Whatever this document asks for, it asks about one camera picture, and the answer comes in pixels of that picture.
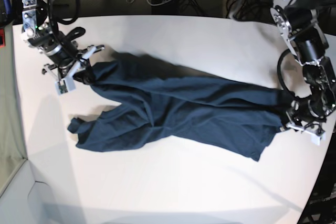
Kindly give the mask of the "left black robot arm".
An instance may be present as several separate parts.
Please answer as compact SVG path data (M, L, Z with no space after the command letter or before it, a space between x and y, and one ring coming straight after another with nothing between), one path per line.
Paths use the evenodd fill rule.
M272 0L271 16L287 49L277 63L279 83L292 98L285 129L305 132L322 139L322 128L328 116L335 111L335 73L326 50L329 48L325 34L319 26L319 7L325 0ZM292 54L302 66L302 75L310 88L310 95L296 96L286 86L281 65L285 56Z

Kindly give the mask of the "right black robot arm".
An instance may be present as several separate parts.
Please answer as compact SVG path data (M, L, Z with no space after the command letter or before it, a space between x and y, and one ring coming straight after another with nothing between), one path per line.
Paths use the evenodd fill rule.
M44 65L42 74L50 74L58 85L68 81L84 84L94 83L91 55L104 49L103 45L78 49L76 39L85 34L85 29L76 27L68 34L59 30L59 25L71 25L79 17L80 0L75 0L75 13L72 19L64 20L54 14L55 0L22 0L22 36L30 47L44 54L50 64Z

